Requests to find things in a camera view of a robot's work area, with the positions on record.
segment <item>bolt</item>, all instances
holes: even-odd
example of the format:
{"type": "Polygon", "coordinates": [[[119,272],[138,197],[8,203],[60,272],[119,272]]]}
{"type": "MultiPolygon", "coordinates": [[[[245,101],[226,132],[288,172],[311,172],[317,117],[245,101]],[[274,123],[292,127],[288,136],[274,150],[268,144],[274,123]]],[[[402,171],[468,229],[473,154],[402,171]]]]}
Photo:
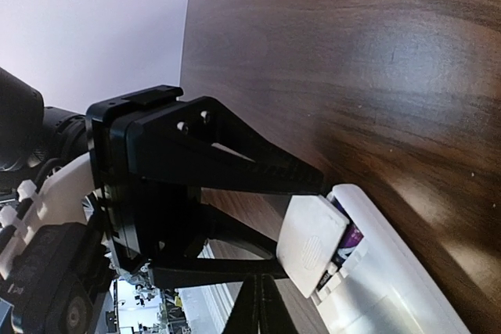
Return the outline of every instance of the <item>bolt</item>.
{"type": "Polygon", "coordinates": [[[211,121],[211,113],[209,113],[208,111],[204,110],[200,113],[200,115],[204,119],[204,124],[207,124],[211,121]]]}
{"type": "Polygon", "coordinates": [[[189,132],[188,124],[185,121],[180,121],[178,123],[178,129],[185,135],[189,132]]]}

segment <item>brown wooden surface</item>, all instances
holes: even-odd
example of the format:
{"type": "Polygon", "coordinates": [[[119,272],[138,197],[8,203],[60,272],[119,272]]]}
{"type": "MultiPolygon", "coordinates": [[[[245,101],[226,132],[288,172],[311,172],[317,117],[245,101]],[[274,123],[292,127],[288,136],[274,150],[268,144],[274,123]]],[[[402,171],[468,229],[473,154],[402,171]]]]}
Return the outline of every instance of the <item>brown wooden surface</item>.
{"type": "Polygon", "coordinates": [[[499,332],[500,63],[501,0],[189,0],[182,87],[360,185],[470,330],[499,332]]]}

